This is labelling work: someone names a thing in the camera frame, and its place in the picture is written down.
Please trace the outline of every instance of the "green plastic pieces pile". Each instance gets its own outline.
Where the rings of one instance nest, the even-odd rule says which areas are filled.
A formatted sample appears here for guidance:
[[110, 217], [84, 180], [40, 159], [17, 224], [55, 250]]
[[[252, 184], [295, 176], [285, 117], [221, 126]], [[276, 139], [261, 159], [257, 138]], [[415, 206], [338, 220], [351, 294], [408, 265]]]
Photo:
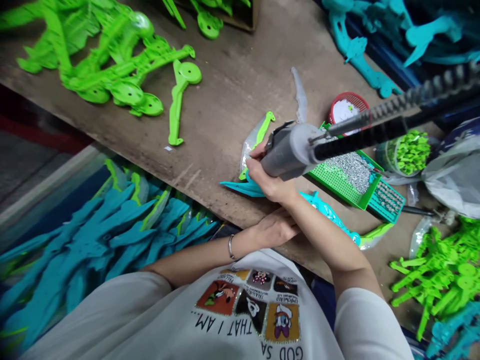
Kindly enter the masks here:
[[432, 227], [423, 237], [415, 259], [401, 257], [389, 264], [405, 275], [391, 287], [394, 293], [402, 288], [406, 290], [391, 301], [392, 306], [397, 307], [411, 298], [423, 305], [417, 340], [422, 339], [431, 315], [444, 321], [480, 292], [480, 271], [476, 267], [479, 239], [480, 220], [460, 217], [458, 232], [442, 239], [440, 231]]
[[[228, 14], [229, 17], [234, 15], [233, 4], [239, 3], [252, 7], [250, 0], [190, 0], [191, 5], [198, 14], [196, 20], [198, 22], [198, 28], [201, 33], [210, 40], [215, 40], [220, 35], [220, 30], [224, 27], [224, 22], [222, 19], [212, 15], [207, 9], [202, 5], [210, 9], [219, 9]], [[170, 12], [170, 15], [176, 18], [182, 29], [186, 29], [185, 23], [180, 16], [177, 8], [175, 7], [173, 0], [163, 0], [167, 10]]]
[[410, 130], [398, 144], [396, 161], [398, 168], [406, 175], [425, 169], [430, 155], [426, 132]]
[[[152, 71], [173, 63], [176, 86], [172, 89], [170, 135], [176, 146], [179, 138], [182, 95], [188, 84], [198, 84], [202, 73], [187, 57], [195, 58], [194, 49], [185, 45], [179, 50], [158, 35], [143, 13], [115, 0], [38, 0], [0, 14], [0, 30], [7, 30], [43, 19], [46, 30], [33, 47], [25, 47], [27, 58], [18, 64], [37, 74], [42, 69], [58, 69], [63, 85], [82, 99], [96, 104], [111, 98], [121, 107], [130, 107], [135, 116], [160, 115], [164, 106], [141, 85]], [[97, 34], [98, 45], [76, 66], [71, 56], [82, 50], [89, 37]], [[143, 51], [133, 56], [139, 42]], [[106, 67], [113, 60], [115, 65]]]

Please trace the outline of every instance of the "white sleeve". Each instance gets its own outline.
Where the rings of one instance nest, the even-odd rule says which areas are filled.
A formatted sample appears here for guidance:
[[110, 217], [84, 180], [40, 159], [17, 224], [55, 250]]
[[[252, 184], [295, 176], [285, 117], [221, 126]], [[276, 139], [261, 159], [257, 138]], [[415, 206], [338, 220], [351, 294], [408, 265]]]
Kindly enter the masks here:
[[152, 272], [115, 277], [97, 287], [22, 359], [76, 359], [171, 291], [168, 281]]
[[390, 306], [362, 288], [349, 288], [340, 295], [334, 333], [345, 360], [414, 358]]

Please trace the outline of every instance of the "wooden workbench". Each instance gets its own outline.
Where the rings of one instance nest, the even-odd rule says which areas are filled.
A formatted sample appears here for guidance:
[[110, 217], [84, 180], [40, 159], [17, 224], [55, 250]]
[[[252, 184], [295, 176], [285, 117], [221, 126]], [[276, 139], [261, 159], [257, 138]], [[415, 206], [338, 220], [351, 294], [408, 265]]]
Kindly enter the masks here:
[[[242, 228], [256, 224], [275, 205], [266, 199], [239, 195], [219, 182], [237, 178], [243, 142], [267, 111], [276, 115], [274, 127], [295, 118], [292, 66], [303, 81], [308, 121], [314, 125], [327, 119], [331, 102], [339, 93], [358, 93], [371, 106], [381, 102], [359, 73], [344, 65], [326, 27], [325, 14], [312, 0], [264, 0], [254, 35], [226, 26], [215, 41], [202, 37], [196, 16], [182, 9], [187, 30], [181, 30], [165, 15], [161, 2], [126, 3], [147, 14], [156, 33], [172, 46], [189, 44], [196, 51], [195, 62], [203, 80], [184, 93], [181, 146], [165, 149], [169, 145], [168, 109], [175, 85], [171, 65], [150, 74], [143, 86], [163, 101], [165, 113], [138, 119], [112, 101], [96, 105], [82, 100], [62, 86], [57, 71], [32, 75], [21, 70], [16, 58], [25, 56], [22, 46], [31, 46], [42, 31], [41, 26], [33, 26], [0, 40], [0, 82]], [[96, 42], [88, 45], [94, 47]], [[297, 179], [296, 186], [303, 192], [318, 190], [352, 231], [364, 234], [381, 223], [367, 211], [345, 206], [306, 178]], [[399, 277], [387, 264], [408, 255], [419, 220], [418, 215], [402, 214], [384, 239], [366, 252], [387, 299], [391, 298], [389, 285]], [[304, 238], [299, 236], [277, 250], [331, 281], [325, 263]], [[402, 307], [394, 311], [407, 327], [419, 323], [417, 319], [407, 320]]]

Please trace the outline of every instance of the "silver bracelet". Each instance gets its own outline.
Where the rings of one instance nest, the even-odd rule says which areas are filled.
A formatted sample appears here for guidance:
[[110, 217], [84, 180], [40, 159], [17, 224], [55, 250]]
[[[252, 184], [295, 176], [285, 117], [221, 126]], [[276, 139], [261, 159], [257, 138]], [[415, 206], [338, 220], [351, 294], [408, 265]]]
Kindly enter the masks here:
[[230, 254], [230, 259], [235, 260], [235, 256], [232, 253], [232, 239], [234, 238], [234, 234], [230, 235], [230, 238], [228, 239], [228, 253]]

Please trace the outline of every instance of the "teal tray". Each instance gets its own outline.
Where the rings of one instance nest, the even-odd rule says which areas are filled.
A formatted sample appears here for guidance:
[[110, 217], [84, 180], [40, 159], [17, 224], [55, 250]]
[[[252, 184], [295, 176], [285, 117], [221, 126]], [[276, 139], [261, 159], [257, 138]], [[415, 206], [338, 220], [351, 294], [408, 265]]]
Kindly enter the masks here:
[[[385, 199], [380, 198], [380, 194], [384, 194], [387, 199], [393, 202], [395, 207], [385, 201]], [[390, 205], [390, 208], [394, 210], [388, 210], [387, 205]], [[405, 198], [400, 195], [393, 187], [388, 185], [383, 179], [378, 183], [375, 191], [373, 192], [370, 202], [368, 203], [368, 208], [373, 210], [380, 218], [385, 221], [396, 224], [397, 220], [400, 217], [400, 213], [405, 205]]]

